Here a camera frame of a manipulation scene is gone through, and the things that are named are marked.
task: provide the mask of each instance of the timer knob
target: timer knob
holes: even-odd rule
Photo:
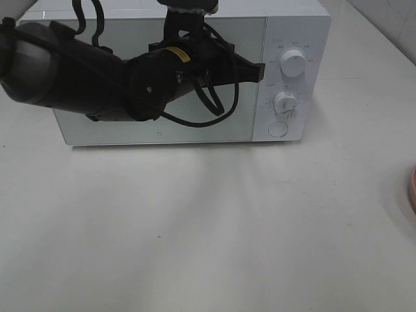
[[[290,92],[281,92],[276,95],[273,104],[276,114],[287,114],[297,108],[298,101]]]
[[[306,69],[306,60],[306,53],[294,47],[282,54],[280,68],[287,77],[298,77]]]

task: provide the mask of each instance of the white wall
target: white wall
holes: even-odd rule
[[[416,0],[349,0],[416,63]]]
[[[0,18],[19,18],[37,0],[0,0]]]

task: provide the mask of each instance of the round button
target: round button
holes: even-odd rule
[[[289,127],[287,126],[285,122],[273,123],[268,128],[268,133],[274,138],[283,138],[285,135],[287,135],[288,131],[289,131]]]
[[[274,98],[273,106],[276,114],[287,114],[297,108],[298,101],[290,92],[281,92]]]
[[[292,48],[281,56],[280,66],[287,77],[298,77],[306,69],[306,54],[299,48]]]

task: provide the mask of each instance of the white table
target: white table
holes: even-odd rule
[[[416,69],[336,15],[301,142],[72,150],[1,93],[0,311],[414,312]]]

